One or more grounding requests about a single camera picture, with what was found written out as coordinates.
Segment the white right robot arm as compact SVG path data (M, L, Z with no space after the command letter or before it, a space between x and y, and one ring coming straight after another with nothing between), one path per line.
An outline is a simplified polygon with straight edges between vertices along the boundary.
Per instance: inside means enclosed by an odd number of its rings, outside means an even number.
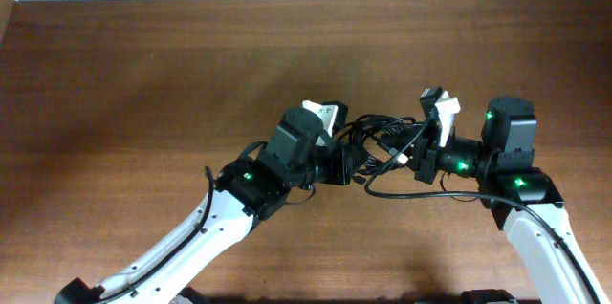
M478 200L519 255L541 302L608 302L579 248L563 198L551 177L533 165L533 104L493 98L478 141L454 133L457 98L424 94L421 104L430 122L409 149L416 179L429 183L439 171L475 179Z

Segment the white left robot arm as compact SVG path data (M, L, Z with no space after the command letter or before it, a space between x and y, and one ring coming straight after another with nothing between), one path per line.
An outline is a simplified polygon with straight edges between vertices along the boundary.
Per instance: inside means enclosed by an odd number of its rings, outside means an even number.
M333 139L347 112L339 101L305 100L287 110L268 141L249 144L219 175L206 173L203 201L153 248L94 287L74 279L55 302L171 302L214 258L285 206L292 189L350 183L360 152Z

